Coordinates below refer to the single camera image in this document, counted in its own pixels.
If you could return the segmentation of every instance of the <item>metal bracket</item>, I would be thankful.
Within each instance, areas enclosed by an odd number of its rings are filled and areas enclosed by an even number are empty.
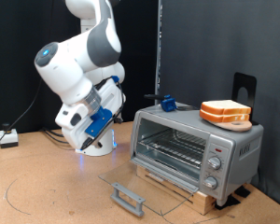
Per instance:
[[[128,211],[134,213],[135,215],[137,215],[139,217],[142,217],[144,214],[144,212],[142,211],[142,203],[145,201],[145,199],[140,197],[139,195],[131,192],[130,190],[124,188],[122,185],[120,185],[117,182],[113,183],[112,186],[114,187],[114,192],[113,192],[113,194],[111,194],[111,198],[115,202],[120,204],[122,207],[127,209]],[[137,202],[136,207],[132,206],[130,203],[127,203],[126,201],[121,199],[119,196],[120,191],[122,193],[124,193],[125,195],[129,196],[130,198],[132,198],[133,200],[135,200]]]

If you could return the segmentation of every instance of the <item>blue object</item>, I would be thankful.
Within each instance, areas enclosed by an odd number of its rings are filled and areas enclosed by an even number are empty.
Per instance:
[[[49,50],[48,50],[48,49],[46,49],[46,50],[43,52],[43,55],[47,55],[47,54],[49,54]]]
[[[112,76],[112,78],[113,78],[113,80],[114,80],[115,83],[119,82],[119,77],[117,77],[117,76]]]
[[[175,98],[172,98],[171,95],[165,95],[164,100],[161,101],[161,108],[166,111],[170,112],[177,109]]]
[[[100,109],[91,116],[93,123],[85,130],[85,133],[91,135],[92,137],[96,137],[111,118],[112,112],[108,109],[100,107]]]

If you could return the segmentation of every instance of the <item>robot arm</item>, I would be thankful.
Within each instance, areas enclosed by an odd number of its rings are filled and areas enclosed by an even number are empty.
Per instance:
[[[121,46],[108,0],[65,3],[81,18],[81,24],[95,24],[81,35],[46,45],[37,53],[35,67],[63,101],[55,121],[64,137],[72,147],[85,149],[94,140],[98,143],[122,109],[125,97],[118,88],[124,79],[118,63]]]

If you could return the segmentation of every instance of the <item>tabletop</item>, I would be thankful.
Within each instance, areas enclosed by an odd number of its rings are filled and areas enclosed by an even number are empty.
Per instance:
[[[241,203],[205,216],[184,204],[165,216],[144,207],[136,217],[110,198],[98,175],[130,159],[132,122],[115,124],[118,147],[102,157],[78,154],[44,133],[19,134],[19,146],[0,148],[1,223],[280,223],[280,205],[254,188]]]

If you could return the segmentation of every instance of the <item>bread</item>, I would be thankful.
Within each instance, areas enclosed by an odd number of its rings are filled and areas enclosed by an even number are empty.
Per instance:
[[[244,121],[249,120],[248,114],[236,114],[236,115],[214,115],[200,110],[200,117],[207,119],[212,122],[233,122],[233,121]]]
[[[213,115],[234,115],[237,117],[242,114],[250,114],[251,107],[241,105],[232,100],[208,101],[202,103],[202,111]]]

